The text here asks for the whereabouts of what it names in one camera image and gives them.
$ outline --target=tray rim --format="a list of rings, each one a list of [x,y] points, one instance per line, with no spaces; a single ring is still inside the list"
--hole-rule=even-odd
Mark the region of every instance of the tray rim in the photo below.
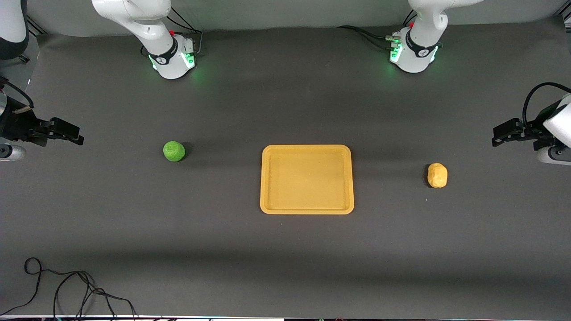
[[[269,171],[269,161],[264,161],[268,157],[268,153],[272,149],[319,149],[319,148],[337,148],[343,149],[346,152],[346,157],[344,157],[343,163],[347,164],[349,170],[345,171],[345,179],[350,181],[348,184],[349,188],[349,199],[348,199],[348,207],[342,210],[304,210],[303,213],[300,213],[296,210],[273,210],[266,206],[266,188],[268,181],[268,171]],[[270,215],[347,215],[353,211],[355,208],[355,191],[353,189],[353,163],[351,159],[351,150],[346,145],[341,144],[285,144],[285,145],[268,145],[262,151],[262,173],[260,176],[260,208],[261,210]]]

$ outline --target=tray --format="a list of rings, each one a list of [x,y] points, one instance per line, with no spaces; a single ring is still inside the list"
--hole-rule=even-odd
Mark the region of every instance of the tray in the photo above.
[[[345,145],[269,145],[262,153],[260,207],[266,214],[349,214],[351,151]]]

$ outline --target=black cable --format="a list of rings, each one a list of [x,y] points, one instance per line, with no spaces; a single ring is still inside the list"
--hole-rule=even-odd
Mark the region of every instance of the black cable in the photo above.
[[[369,31],[366,31],[362,28],[359,27],[355,27],[355,26],[339,26],[337,28],[341,28],[341,29],[348,29],[348,30],[352,30],[357,32],[358,34],[360,34],[361,36],[363,36],[363,38],[365,38],[365,40],[367,40],[370,44],[372,44],[373,46],[383,49],[383,50],[389,50],[389,48],[381,46],[380,44],[376,43],[373,40],[385,40],[385,37],[382,36],[378,36],[376,34],[370,33]]]
[[[37,272],[30,272],[30,270],[29,270],[28,265],[29,265],[30,262],[32,262],[32,261],[35,261],[36,263],[38,263],[39,269],[38,269]],[[39,284],[40,284],[40,281],[41,281],[41,279],[42,279],[42,273],[44,273],[44,272],[46,272],[46,271],[47,271],[47,272],[50,272],[50,273],[53,273],[53,274],[55,274],[55,275],[66,275],[66,277],[60,282],[60,284],[58,285],[57,289],[55,290],[54,301],[53,301],[53,306],[52,306],[52,313],[53,313],[54,319],[56,319],[56,314],[55,314],[55,310],[56,310],[56,309],[55,309],[55,306],[56,306],[56,304],[57,304],[57,302],[58,302],[59,290],[60,290],[61,287],[64,285],[64,283],[66,283],[72,276],[77,275],[77,276],[81,279],[81,281],[82,281],[83,283],[85,283],[85,285],[86,285],[86,291],[85,291],[85,294],[83,295],[82,304],[81,304],[81,306],[80,306],[80,308],[79,308],[79,311],[78,311],[78,313],[76,314],[76,317],[75,317],[76,319],[77,319],[78,317],[79,317],[79,318],[82,317],[82,315],[83,315],[83,309],[84,309],[84,307],[85,307],[85,304],[87,303],[89,297],[90,297],[92,294],[95,294],[95,295],[99,295],[99,296],[105,297],[105,300],[106,300],[106,302],[107,302],[107,307],[109,308],[109,311],[111,312],[111,314],[113,315],[114,318],[116,317],[116,314],[115,314],[115,311],[113,310],[113,308],[111,307],[111,303],[109,302],[109,299],[115,299],[115,300],[121,300],[121,301],[127,302],[127,303],[129,304],[130,309],[131,309],[131,313],[132,313],[132,315],[133,315],[133,320],[135,320],[135,315],[136,315],[137,313],[136,313],[135,307],[133,306],[133,304],[131,303],[131,301],[129,301],[129,300],[125,299],[125,298],[120,298],[120,297],[118,297],[118,296],[114,296],[114,295],[108,294],[108,293],[105,292],[104,289],[102,289],[102,288],[100,288],[100,287],[97,287],[97,286],[95,285],[95,280],[93,279],[93,277],[92,277],[87,271],[83,271],[83,270],[81,270],[81,271],[70,271],[70,272],[58,272],[58,271],[54,271],[54,270],[51,270],[51,269],[48,269],[48,268],[43,268],[42,262],[41,262],[39,259],[37,259],[37,258],[28,258],[28,259],[26,260],[26,262],[24,263],[24,272],[25,272],[26,274],[29,274],[29,275],[38,275],[38,279],[37,279],[37,281],[36,281],[36,287],[35,287],[34,294],[33,294],[32,297],[30,298],[30,300],[28,300],[28,302],[26,302],[26,303],[24,303],[24,304],[22,304],[22,305],[20,305],[20,306],[13,307],[13,308],[9,309],[8,311],[6,311],[6,312],[0,314],[0,316],[1,316],[1,315],[4,315],[4,314],[7,314],[7,313],[9,313],[9,312],[11,312],[11,311],[13,311],[13,310],[15,310],[15,309],[17,309],[17,308],[21,308],[21,307],[24,307],[24,306],[30,304],[30,303],[34,300],[34,298],[36,297],[36,295],[38,294]]]
[[[366,31],[366,30],[363,29],[363,28],[359,28],[359,27],[355,27],[355,26],[348,26],[348,25],[339,26],[339,27],[337,27],[337,28],[349,29],[349,30],[357,31],[358,33],[366,34],[366,35],[368,35],[368,36],[370,36],[370,37],[373,37],[373,38],[376,38],[376,39],[385,40],[385,37],[384,37],[384,36],[376,35],[376,34],[374,34],[374,33],[371,33],[371,32],[369,32],[369,31]]]
[[[177,16],[179,16],[179,18],[182,19],[182,21],[184,21],[184,22],[190,27],[191,30],[194,30],[194,32],[196,32],[196,33],[199,33],[199,32],[201,33],[201,32],[202,32],[202,31],[199,31],[199,30],[197,30],[197,29],[194,29],[194,27],[193,27],[190,23],[188,23],[188,21],[186,21],[186,19],[184,19],[184,18],[177,12],[176,9],[172,8],[172,11],[173,11]]]
[[[565,8],[561,9],[561,11],[559,11],[558,14],[562,14],[565,12],[565,10],[567,10],[567,8],[569,8],[569,6],[571,6],[571,2],[567,3],[567,5],[565,6]]]
[[[28,20],[28,24],[32,25],[32,27],[34,27],[40,34],[46,34],[47,32],[39,26],[39,24],[36,23],[36,21],[34,21],[32,18],[30,18],[29,16],[26,16],[26,19]]]
[[[407,17],[404,18],[404,20],[403,20],[403,26],[406,26],[406,25],[407,25],[408,17],[410,17],[413,12],[415,12],[415,11],[414,11],[414,10],[411,10],[411,12],[408,13]]]
[[[200,47],[202,47],[202,32],[200,32]],[[148,57],[148,55],[149,55],[148,50],[144,46],[141,46],[141,49],[139,49],[139,53],[143,57]]]
[[[556,83],[556,82],[544,82],[544,83],[540,83],[539,85],[535,86],[535,87],[529,92],[528,96],[525,98],[524,108],[523,108],[523,111],[521,112],[521,119],[524,121],[524,126],[525,126],[525,128],[527,128],[527,129],[530,129],[530,128],[529,128],[529,125],[528,125],[528,105],[529,105],[529,101],[531,100],[533,94],[534,94],[539,88],[542,88],[542,87],[545,87],[545,86],[553,86],[553,87],[559,88],[559,89],[561,89],[561,90],[563,90],[563,91],[566,91],[566,92],[568,92],[568,93],[571,93],[571,88],[565,87],[565,86],[563,86],[562,84],[559,84],[559,83]]]
[[[417,14],[413,15],[408,21],[406,21],[406,23],[404,24],[405,26],[408,25],[414,18],[418,17]]]
[[[194,31],[194,33],[198,33],[195,29],[189,28],[189,27],[187,27],[187,26],[183,26],[183,25],[181,25],[180,23],[178,23],[178,22],[172,20],[171,17],[168,17],[168,16],[167,16],[167,19],[170,20],[172,23],[174,23],[175,25],[177,25],[177,26],[179,26],[179,27],[185,28],[185,29],[187,29],[187,30]]]
[[[24,96],[24,98],[26,98],[26,100],[28,101],[28,106],[30,106],[30,108],[34,108],[34,102],[32,101],[32,99],[30,98],[30,96],[28,96],[26,93],[24,93],[23,90],[21,90],[20,88],[16,87],[16,85],[12,84],[11,82],[8,81],[8,79],[0,76],[0,83],[3,83],[5,85],[8,85],[10,87],[12,87],[15,91],[19,92],[22,96]]]

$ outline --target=yellow sponge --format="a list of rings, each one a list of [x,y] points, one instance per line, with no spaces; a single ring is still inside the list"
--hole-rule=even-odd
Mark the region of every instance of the yellow sponge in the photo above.
[[[448,182],[448,170],[441,163],[428,166],[428,183],[434,188],[442,188]]]

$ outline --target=green ball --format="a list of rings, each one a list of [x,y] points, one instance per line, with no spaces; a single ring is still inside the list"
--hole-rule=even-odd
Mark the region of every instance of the green ball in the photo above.
[[[171,162],[178,162],[184,157],[184,146],[179,142],[170,141],[164,144],[163,154]]]

